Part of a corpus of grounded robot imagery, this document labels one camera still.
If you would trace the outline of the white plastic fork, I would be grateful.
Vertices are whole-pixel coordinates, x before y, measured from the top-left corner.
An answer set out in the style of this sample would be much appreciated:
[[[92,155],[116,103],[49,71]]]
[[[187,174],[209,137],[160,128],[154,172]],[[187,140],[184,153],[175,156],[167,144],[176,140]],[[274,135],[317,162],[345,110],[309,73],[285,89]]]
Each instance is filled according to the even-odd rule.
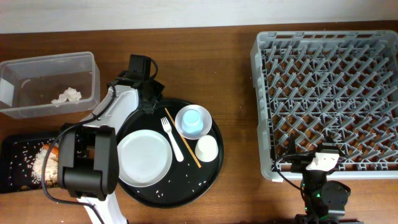
[[[178,162],[182,162],[184,160],[184,156],[183,156],[183,154],[182,154],[182,152],[181,152],[181,150],[180,150],[180,148],[179,148],[179,146],[178,146],[178,144],[177,144],[177,142],[176,142],[176,140],[175,140],[175,138],[174,138],[174,136],[172,134],[172,127],[171,127],[168,119],[166,117],[161,118],[161,123],[162,123],[163,130],[169,136],[169,139],[170,139],[170,142],[171,142],[172,149],[174,151],[176,160]]]

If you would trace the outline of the small white bowl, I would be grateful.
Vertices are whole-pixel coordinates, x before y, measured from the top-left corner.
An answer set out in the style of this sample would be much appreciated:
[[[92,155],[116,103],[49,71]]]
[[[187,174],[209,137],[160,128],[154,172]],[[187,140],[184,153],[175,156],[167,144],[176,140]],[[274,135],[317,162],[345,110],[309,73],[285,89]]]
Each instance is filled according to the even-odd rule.
[[[197,134],[188,134],[186,133],[183,128],[182,128],[182,117],[184,112],[186,112],[189,109],[197,110],[202,117],[204,127],[200,133]],[[200,105],[188,105],[183,107],[176,115],[175,117],[175,124],[177,125],[177,131],[186,139],[190,140],[196,140],[200,139],[202,136],[207,135],[210,132],[210,129],[212,127],[212,118],[210,113],[208,112],[207,109]]]

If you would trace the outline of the light blue cup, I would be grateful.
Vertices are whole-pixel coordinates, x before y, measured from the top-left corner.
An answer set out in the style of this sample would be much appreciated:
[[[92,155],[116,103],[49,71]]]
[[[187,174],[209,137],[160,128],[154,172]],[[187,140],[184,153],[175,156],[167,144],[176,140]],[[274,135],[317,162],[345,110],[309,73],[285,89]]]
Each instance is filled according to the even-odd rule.
[[[189,109],[182,117],[182,128],[188,134],[197,134],[204,127],[201,114],[197,110]]]

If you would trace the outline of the white plate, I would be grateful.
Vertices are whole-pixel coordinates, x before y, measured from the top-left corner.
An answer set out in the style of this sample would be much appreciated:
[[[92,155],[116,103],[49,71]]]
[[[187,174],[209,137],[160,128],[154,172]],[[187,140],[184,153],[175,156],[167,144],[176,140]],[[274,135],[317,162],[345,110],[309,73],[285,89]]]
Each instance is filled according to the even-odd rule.
[[[168,173],[173,153],[166,138],[143,129],[125,136],[118,144],[119,178],[132,187],[148,187]]]

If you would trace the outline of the white tissue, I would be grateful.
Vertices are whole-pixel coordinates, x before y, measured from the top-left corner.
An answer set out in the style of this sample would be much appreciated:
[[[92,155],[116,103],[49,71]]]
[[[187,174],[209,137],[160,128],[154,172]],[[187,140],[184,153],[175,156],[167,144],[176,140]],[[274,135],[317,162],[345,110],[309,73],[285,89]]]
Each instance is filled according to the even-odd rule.
[[[62,94],[59,94],[58,99],[52,100],[51,103],[56,104],[56,103],[64,103],[66,101],[79,101],[81,98],[82,95],[79,91],[69,87]]]

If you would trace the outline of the white cup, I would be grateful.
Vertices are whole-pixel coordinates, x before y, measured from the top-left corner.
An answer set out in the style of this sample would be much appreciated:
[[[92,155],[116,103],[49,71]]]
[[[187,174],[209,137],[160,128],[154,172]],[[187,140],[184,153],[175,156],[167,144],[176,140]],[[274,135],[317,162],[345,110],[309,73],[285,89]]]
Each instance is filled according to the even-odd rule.
[[[195,146],[195,155],[202,162],[211,162],[218,156],[218,145],[213,136],[201,137]]]

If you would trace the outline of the orange carrot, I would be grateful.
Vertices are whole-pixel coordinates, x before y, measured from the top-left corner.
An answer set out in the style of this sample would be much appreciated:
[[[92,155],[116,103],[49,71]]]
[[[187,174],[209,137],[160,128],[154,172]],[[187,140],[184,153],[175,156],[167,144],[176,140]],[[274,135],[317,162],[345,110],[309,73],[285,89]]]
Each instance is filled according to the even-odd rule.
[[[57,157],[59,156],[59,148],[57,146],[54,146],[53,148],[50,149],[49,144],[44,144],[42,148],[45,149],[46,151],[50,151],[51,154],[54,154]]]

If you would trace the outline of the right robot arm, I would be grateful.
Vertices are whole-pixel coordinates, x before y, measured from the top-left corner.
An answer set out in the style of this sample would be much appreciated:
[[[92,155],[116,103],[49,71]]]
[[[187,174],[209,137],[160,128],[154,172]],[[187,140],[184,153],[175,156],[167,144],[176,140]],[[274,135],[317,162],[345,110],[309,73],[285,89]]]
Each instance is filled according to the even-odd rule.
[[[291,172],[302,175],[299,190],[305,203],[305,213],[296,215],[294,222],[339,223],[351,189],[327,176],[334,173],[345,154],[330,136],[313,151],[297,153],[295,147],[292,134],[286,160],[292,163]]]

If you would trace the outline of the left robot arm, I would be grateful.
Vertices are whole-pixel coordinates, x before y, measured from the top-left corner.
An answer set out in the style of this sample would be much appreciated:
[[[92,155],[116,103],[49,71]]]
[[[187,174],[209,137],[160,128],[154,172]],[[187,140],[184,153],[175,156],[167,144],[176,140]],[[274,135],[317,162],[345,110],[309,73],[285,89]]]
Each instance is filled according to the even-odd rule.
[[[71,204],[82,205],[93,223],[127,223],[116,198],[119,160],[116,135],[131,114],[152,111],[164,86],[155,80],[154,59],[132,54],[128,69],[107,84],[91,115],[66,124],[58,139],[58,185]]]

